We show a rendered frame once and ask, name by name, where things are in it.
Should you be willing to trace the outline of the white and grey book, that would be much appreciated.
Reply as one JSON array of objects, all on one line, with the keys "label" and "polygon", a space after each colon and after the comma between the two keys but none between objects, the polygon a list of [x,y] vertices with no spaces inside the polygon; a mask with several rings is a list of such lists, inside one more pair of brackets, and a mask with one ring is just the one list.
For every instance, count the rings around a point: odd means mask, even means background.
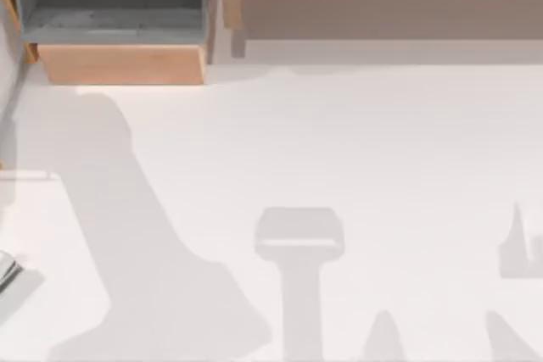
[{"label": "white and grey book", "polygon": [[23,266],[13,255],[0,251],[0,294],[23,270]]}]

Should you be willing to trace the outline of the pale wooden drawer front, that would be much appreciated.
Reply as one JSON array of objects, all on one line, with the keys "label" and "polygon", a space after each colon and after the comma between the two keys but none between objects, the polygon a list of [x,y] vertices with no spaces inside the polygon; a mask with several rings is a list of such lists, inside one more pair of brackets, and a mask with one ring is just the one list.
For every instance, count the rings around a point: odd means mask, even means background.
[{"label": "pale wooden drawer front", "polygon": [[37,46],[57,85],[202,85],[208,64],[202,45]]}]

